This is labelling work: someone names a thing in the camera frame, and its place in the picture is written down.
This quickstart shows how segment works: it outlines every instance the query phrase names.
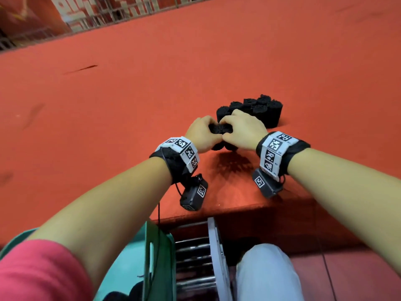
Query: wrist band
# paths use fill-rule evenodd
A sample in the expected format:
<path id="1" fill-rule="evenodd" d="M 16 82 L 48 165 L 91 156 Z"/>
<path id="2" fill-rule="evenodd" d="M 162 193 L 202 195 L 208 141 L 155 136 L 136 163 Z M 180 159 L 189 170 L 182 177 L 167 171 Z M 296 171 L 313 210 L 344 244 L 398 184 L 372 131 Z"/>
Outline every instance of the wrist band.
<path id="1" fill-rule="evenodd" d="M 278 182 L 280 176 L 288 174 L 288 164 L 292 157 L 306 148 L 310 148 L 307 142 L 277 131 L 265 136 L 258 143 L 256 152 L 261 158 L 262 171 Z"/>
<path id="2" fill-rule="evenodd" d="M 191 176 L 198 168 L 199 163 L 198 150 L 184 136 L 169 138 L 160 144 L 150 157 L 164 159 L 173 177 L 173 184 L 181 182 L 186 174 Z"/>

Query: pink sleeve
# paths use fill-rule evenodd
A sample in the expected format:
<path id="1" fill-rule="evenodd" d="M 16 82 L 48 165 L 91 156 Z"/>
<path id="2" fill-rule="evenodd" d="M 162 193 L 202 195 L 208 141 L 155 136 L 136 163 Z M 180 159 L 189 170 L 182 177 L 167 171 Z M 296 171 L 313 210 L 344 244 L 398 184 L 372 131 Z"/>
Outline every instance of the pink sleeve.
<path id="1" fill-rule="evenodd" d="M 64 246 L 47 240 L 17 245 L 0 260 L 0 299 L 90 301 L 93 288 L 81 263 Z"/>

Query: black device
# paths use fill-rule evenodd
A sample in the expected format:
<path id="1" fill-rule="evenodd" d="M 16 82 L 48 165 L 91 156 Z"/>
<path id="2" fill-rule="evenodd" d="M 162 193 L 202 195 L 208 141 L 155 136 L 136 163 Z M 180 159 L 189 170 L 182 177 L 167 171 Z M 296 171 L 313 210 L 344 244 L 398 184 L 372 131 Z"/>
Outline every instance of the black device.
<path id="1" fill-rule="evenodd" d="M 181 194 L 181 207 L 189 211 L 198 211 L 202 207 L 206 196 L 208 183 L 204 180 L 202 174 L 198 174 L 194 177 L 186 177 L 181 184 L 185 187 L 184 192 Z"/>
<path id="2" fill-rule="evenodd" d="M 252 179 L 258 185 L 260 192 L 267 199 L 278 194 L 283 190 L 283 184 L 275 181 L 270 175 L 264 173 L 260 167 L 258 167 L 252 174 Z"/>

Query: forearm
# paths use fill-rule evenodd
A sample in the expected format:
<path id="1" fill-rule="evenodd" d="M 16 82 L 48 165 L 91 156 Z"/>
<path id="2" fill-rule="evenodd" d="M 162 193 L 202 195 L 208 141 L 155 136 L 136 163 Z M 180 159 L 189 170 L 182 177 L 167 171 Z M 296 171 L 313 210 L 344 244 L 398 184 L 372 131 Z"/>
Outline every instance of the forearm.
<path id="1" fill-rule="evenodd" d="M 171 181 L 165 161 L 150 158 L 79 197 L 30 239 L 52 240 L 67 247 L 82 262 L 96 291 Z"/>
<path id="2" fill-rule="evenodd" d="M 401 273 L 399 179 L 313 149 L 296 154 L 288 173 Z"/>

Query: metal grid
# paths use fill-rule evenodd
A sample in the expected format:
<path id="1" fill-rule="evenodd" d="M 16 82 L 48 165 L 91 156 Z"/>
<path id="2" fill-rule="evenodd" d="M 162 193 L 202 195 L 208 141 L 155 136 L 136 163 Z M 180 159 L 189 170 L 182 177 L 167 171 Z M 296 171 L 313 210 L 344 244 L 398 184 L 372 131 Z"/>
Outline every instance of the metal grid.
<path id="1" fill-rule="evenodd" d="M 174 1 L 175 5 L 154 11 L 149 1 L 130 4 L 125 7 L 112 8 L 109 0 L 96 0 L 96 7 L 98 9 L 98 13 L 91 16 L 87 16 L 85 18 L 75 19 L 66 22 L 67 27 L 71 30 L 71 32 L 68 32 L 66 34 L 57 36 L 49 28 L 42 28 L 32 32 L 18 34 L 16 36 L 12 36 L 9 38 L 5 36 L 5 34 L 0 34 L 0 53 L 8 50 L 14 50 L 21 47 L 42 43 L 45 41 L 53 40 L 55 38 L 71 36 L 80 32 L 85 32 L 100 27 L 126 22 L 132 19 L 143 18 L 167 10 L 177 9 L 191 4 L 196 4 L 198 2 L 203 2 L 205 0 L 192 0 L 190 2 L 182 4 L 178 4 L 177 0 Z M 145 7 L 146 13 L 137 16 L 132 15 L 132 13 L 136 11 L 135 10 L 136 6 Z"/>

